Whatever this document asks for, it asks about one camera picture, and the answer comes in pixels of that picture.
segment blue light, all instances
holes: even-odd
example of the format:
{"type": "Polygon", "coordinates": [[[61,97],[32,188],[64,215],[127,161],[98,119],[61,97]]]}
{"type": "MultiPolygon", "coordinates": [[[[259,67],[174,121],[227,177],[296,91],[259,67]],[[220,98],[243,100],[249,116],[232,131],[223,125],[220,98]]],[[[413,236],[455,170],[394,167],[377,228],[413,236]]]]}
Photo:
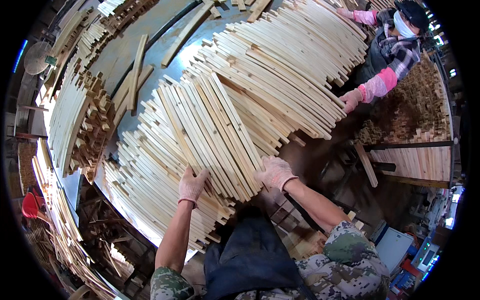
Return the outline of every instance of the blue light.
{"type": "Polygon", "coordinates": [[[13,67],[13,72],[15,73],[17,71],[18,63],[20,62],[20,58],[22,57],[22,54],[24,53],[25,46],[27,45],[28,41],[25,40],[24,43],[22,44],[22,47],[20,48],[20,51],[18,52],[17,59],[15,60],[15,65],[13,67]]]}

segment camouflage shirt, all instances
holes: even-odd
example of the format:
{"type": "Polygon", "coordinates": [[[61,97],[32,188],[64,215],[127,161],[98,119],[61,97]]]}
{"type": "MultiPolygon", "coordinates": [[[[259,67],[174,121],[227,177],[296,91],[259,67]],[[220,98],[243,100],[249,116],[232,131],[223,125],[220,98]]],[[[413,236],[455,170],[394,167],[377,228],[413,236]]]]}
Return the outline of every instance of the camouflage shirt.
{"type": "MultiPolygon", "coordinates": [[[[342,221],[332,229],[323,254],[296,261],[296,264],[305,284],[318,300],[386,298],[388,269],[375,248],[350,222],[342,221]]],[[[178,272],[165,267],[155,270],[151,288],[151,300],[194,298],[192,286],[178,272]]],[[[290,288],[258,292],[261,300],[305,299],[298,290],[290,288]]],[[[243,292],[235,299],[255,300],[256,293],[243,292]]]]}

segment factory floor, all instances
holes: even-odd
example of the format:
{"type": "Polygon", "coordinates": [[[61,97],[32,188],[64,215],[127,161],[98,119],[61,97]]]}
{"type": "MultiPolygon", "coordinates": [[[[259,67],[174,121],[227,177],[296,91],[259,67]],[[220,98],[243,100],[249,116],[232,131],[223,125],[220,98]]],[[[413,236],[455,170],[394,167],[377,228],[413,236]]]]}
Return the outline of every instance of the factory floor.
{"type": "MultiPolygon", "coordinates": [[[[282,0],[274,0],[271,7],[275,9],[281,2],[282,0]]],[[[109,94],[112,93],[125,70],[134,60],[140,36],[147,33],[152,37],[188,3],[190,3],[189,0],[160,0],[156,6],[140,16],[116,39],[108,43],[90,71],[94,74],[98,71],[103,72],[104,78],[107,79],[105,89],[109,94]]],[[[212,16],[209,16],[181,48],[169,67],[162,69],[160,62],[164,53],[198,9],[199,7],[195,8],[180,19],[146,52],[144,65],[153,64],[154,71],[138,93],[138,113],[144,110],[140,102],[151,98],[151,91],[157,87],[159,78],[162,78],[164,74],[173,79],[180,78],[181,71],[189,65],[189,59],[197,52],[203,38],[212,39],[213,32],[223,31],[228,23],[245,21],[250,15],[248,11],[240,12],[238,7],[232,6],[230,0],[224,2],[218,7],[222,18],[213,19],[212,16]]],[[[330,141],[311,139],[302,132],[296,132],[296,135],[306,145],[301,147],[299,144],[291,142],[280,149],[279,156],[290,163],[294,174],[298,175],[303,182],[325,191],[325,193],[332,193],[345,174],[339,163],[337,149],[348,139],[354,137],[355,130],[361,128],[365,117],[364,113],[357,111],[350,114],[334,128],[331,134],[333,138],[330,141]],[[327,162],[330,164],[329,169],[320,179],[320,172],[327,162]]],[[[36,118],[34,127],[41,127],[42,122],[40,118],[36,118]]],[[[115,135],[115,138],[109,142],[106,156],[112,153],[115,157],[116,141],[122,140],[121,133],[135,130],[138,124],[137,118],[130,116],[127,112],[118,126],[118,135],[115,135]]],[[[402,213],[409,207],[410,186],[387,182],[382,178],[378,178],[378,181],[378,187],[372,188],[365,171],[355,170],[336,197],[338,201],[360,210],[357,216],[371,224],[362,229],[366,231],[366,236],[371,234],[381,219],[393,227],[400,224],[402,213]]],[[[97,175],[95,183],[106,195],[101,172],[97,175]]],[[[321,252],[324,236],[311,229],[299,211],[279,191],[262,191],[255,201],[264,203],[267,212],[276,224],[279,236],[292,257],[300,259],[310,252],[321,252]]],[[[200,253],[196,254],[182,273],[190,283],[194,284],[197,292],[204,285],[202,261],[203,256],[200,253]]]]}

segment gloved hand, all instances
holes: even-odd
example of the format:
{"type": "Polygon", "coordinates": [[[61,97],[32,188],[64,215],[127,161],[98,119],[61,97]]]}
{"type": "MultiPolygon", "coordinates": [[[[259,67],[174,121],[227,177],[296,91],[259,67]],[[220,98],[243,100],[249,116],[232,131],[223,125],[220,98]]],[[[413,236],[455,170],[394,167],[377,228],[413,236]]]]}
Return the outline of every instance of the gloved hand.
{"type": "Polygon", "coordinates": [[[339,15],[342,15],[346,18],[349,18],[349,19],[353,19],[353,12],[349,11],[348,9],[345,9],[345,8],[337,8],[336,9],[336,12],[339,14],[339,15]]]}
{"type": "Polygon", "coordinates": [[[255,172],[255,179],[262,181],[268,186],[278,188],[284,192],[283,187],[290,179],[298,178],[292,174],[290,165],[285,160],[275,157],[262,157],[262,162],[265,166],[265,172],[255,172]]]}
{"type": "Polygon", "coordinates": [[[197,177],[193,176],[192,167],[188,166],[183,173],[183,176],[179,184],[179,194],[180,199],[178,203],[182,200],[187,200],[193,202],[193,208],[197,208],[197,200],[202,194],[204,189],[205,180],[209,178],[210,171],[203,169],[197,177]]]}
{"type": "Polygon", "coordinates": [[[360,92],[359,89],[354,89],[353,91],[347,92],[345,95],[341,96],[339,98],[343,102],[345,102],[345,107],[343,108],[343,111],[346,113],[349,113],[357,107],[359,102],[362,102],[363,96],[360,92]]]}

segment pink arm sleeve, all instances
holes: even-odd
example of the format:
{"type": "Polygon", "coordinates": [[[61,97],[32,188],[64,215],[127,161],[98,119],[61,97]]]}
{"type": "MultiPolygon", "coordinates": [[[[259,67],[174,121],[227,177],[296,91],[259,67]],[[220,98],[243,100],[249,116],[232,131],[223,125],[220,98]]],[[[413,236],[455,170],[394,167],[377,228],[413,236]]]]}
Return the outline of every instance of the pink arm sleeve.
{"type": "Polygon", "coordinates": [[[363,103],[370,103],[374,96],[382,97],[390,92],[397,83],[395,72],[391,68],[380,71],[372,79],[360,84],[358,89],[362,95],[363,103]]]}
{"type": "Polygon", "coordinates": [[[378,11],[353,11],[353,20],[371,26],[377,25],[378,11]]]}

